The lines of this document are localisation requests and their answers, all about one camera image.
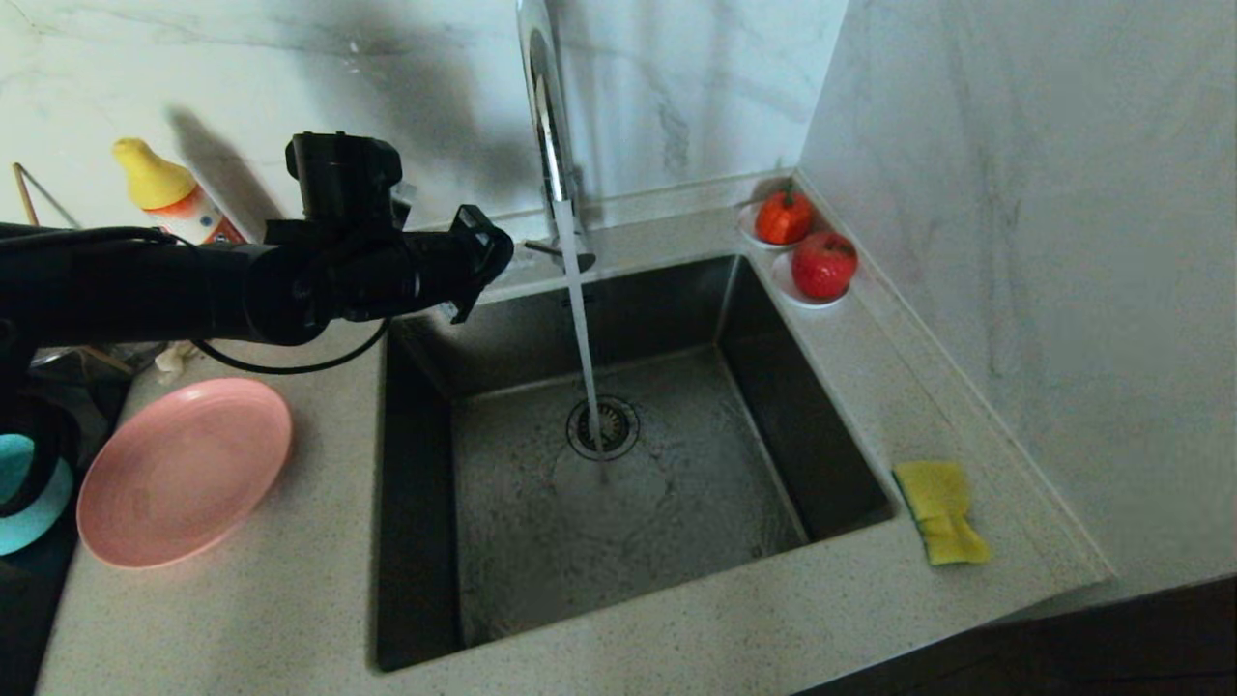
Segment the chrome kitchen faucet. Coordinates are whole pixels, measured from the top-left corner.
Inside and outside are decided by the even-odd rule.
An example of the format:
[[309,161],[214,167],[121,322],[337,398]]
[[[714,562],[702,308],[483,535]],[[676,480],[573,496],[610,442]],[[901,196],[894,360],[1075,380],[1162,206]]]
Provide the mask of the chrome kitchen faucet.
[[570,269],[565,253],[571,250],[574,268],[588,272],[596,263],[596,255],[576,211],[578,176],[549,6],[547,0],[515,0],[515,14],[549,227],[547,241],[529,242],[529,247],[550,255],[563,269]]

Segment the pink plate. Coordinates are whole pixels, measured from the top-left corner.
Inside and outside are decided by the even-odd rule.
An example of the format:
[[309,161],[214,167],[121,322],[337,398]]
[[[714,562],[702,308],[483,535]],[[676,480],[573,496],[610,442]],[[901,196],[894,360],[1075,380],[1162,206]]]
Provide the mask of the pink plate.
[[75,502],[85,549],[113,567],[169,566],[223,541],[273,490],[292,452],[289,405],[256,380],[207,380],[121,424]]

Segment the clear glass jug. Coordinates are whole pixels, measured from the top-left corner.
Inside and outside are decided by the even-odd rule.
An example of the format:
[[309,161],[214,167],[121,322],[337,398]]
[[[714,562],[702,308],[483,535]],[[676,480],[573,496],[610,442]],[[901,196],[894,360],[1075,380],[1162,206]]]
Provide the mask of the clear glass jug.
[[98,345],[56,345],[36,349],[30,368],[47,368],[49,365],[75,361],[80,368],[105,366],[115,373],[134,376],[153,363],[155,357],[168,342],[119,342]]

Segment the red tomato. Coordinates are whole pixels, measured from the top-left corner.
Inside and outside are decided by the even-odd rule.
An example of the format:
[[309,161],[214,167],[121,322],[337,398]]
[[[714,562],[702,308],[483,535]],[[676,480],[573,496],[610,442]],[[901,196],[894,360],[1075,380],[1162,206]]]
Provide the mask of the red tomato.
[[807,195],[787,182],[762,202],[755,220],[755,237],[774,246],[799,244],[811,232],[815,216],[816,208]]

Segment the black stove cooktop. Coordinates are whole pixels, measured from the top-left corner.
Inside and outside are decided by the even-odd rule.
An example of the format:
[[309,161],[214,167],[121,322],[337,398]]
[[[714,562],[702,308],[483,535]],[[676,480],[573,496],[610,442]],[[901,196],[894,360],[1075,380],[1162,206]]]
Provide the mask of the black stove cooktop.
[[0,518],[40,497],[58,457],[71,464],[73,473],[71,501],[52,529],[26,549],[0,558],[0,696],[33,695],[78,553],[80,483],[114,431],[127,392],[129,380],[35,382],[0,397],[0,435],[19,433],[35,441],[32,471],[7,502],[0,502]]

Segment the yellow sponge green backing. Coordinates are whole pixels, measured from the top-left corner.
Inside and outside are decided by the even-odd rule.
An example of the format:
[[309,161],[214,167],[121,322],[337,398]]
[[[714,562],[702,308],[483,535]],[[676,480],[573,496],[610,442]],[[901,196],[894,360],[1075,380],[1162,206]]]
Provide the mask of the yellow sponge green backing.
[[931,566],[983,565],[992,553],[970,523],[970,483],[962,464],[897,464],[894,480],[910,511]]

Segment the teal bowl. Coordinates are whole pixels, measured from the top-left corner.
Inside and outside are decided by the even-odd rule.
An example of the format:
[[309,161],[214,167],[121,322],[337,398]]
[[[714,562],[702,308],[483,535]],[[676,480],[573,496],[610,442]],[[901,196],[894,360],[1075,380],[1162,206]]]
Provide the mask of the teal bowl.
[[[33,466],[35,441],[19,433],[0,435],[0,502],[7,502],[17,492],[19,485],[28,477]],[[14,516],[0,518],[0,558],[19,553],[40,540],[57,523],[73,493],[71,464],[58,457],[33,503]]]

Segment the round metal drain strainer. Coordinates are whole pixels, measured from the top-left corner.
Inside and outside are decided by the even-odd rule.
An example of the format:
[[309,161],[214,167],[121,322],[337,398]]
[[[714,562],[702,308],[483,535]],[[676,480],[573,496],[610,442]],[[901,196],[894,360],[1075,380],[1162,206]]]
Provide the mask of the round metal drain strainer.
[[565,431],[574,452],[588,461],[614,461],[638,441],[640,419],[635,407],[614,396],[597,396],[600,440],[593,436],[590,404],[580,401],[568,417]]

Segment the running water stream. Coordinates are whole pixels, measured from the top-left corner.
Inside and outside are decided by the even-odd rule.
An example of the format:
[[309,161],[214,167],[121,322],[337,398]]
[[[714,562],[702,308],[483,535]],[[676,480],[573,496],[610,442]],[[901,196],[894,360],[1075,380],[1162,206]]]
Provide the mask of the running water stream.
[[607,464],[607,452],[604,450],[604,431],[600,414],[599,393],[595,376],[593,376],[593,355],[590,336],[588,330],[588,314],[585,314],[581,268],[579,261],[579,248],[575,239],[575,224],[571,215],[570,202],[550,202],[550,211],[554,216],[555,232],[562,248],[562,263],[565,268],[568,281],[568,294],[571,307],[573,325],[576,335],[576,347],[581,361],[581,373],[588,394],[588,413],[590,436],[593,439],[593,461]]

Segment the small white dish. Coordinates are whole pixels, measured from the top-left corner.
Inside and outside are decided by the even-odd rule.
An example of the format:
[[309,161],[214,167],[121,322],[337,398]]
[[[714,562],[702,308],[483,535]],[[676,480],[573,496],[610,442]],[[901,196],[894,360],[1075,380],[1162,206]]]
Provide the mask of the small white dish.
[[819,297],[805,295],[804,292],[795,286],[794,281],[792,281],[790,261],[790,253],[781,253],[776,257],[773,263],[769,265],[769,277],[772,277],[773,286],[777,287],[781,295],[785,297],[788,303],[792,305],[811,309],[811,312],[821,312],[828,307],[842,303],[844,298],[849,295],[851,287],[847,287],[847,289],[842,292],[842,295],[833,297],[833,299],[819,299]]
[[799,244],[802,244],[804,239],[807,239],[807,235],[804,235],[804,237],[799,239],[799,241],[794,241],[790,244],[769,244],[766,242],[763,239],[760,239],[760,234],[757,234],[756,229],[756,221],[757,219],[760,219],[761,206],[762,206],[761,202],[752,202],[745,204],[745,206],[738,206],[737,223],[736,223],[736,230],[738,232],[738,237],[745,239],[746,242],[751,244],[751,246],[755,246],[756,248],[764,251],[776,251],[776,252],[790,251],[798,247]]

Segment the orange detergent bottle yellow cap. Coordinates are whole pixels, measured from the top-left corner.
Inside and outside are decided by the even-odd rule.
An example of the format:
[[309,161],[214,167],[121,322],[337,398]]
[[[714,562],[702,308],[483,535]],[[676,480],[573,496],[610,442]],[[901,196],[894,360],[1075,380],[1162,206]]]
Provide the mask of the orange detergent bottle yellow cap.
[[127,180],[127,197],[155,224],[190,244],[246,244],[188,168],[161,158],[142,138],[119,138],[113,158]]

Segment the red apple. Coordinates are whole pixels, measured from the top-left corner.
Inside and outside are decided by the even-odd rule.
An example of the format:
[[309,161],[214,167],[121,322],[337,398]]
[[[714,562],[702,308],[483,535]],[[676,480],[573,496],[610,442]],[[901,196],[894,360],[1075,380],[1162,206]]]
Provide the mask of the red apple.
[[811,232],[790,255],[790,281],[811,300],[837,300],[858,266],[858,252],[844,235]]

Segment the crumpled beige tissue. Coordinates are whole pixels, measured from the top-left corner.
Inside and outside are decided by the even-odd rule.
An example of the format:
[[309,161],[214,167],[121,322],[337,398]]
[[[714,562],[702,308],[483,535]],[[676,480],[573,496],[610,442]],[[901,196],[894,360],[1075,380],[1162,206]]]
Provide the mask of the crumpled beige tissue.
[[187,365],[199,356],[198,347],[193,342],[168,342],[167,347],[153,360],[153,367],[158,371],[161,384],[171,384],[186,375]]

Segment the stainless steel sink basin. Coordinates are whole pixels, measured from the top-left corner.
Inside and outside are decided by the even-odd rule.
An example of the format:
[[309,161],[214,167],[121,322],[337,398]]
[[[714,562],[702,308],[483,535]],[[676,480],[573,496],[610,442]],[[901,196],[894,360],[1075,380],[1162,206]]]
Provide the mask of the stainless steel sink basin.
[[638,441],[588,461],[568,291],[386,339],[385,673],[875,525],[891,503],[760,274],[720,256],[583,287],[599,396]]

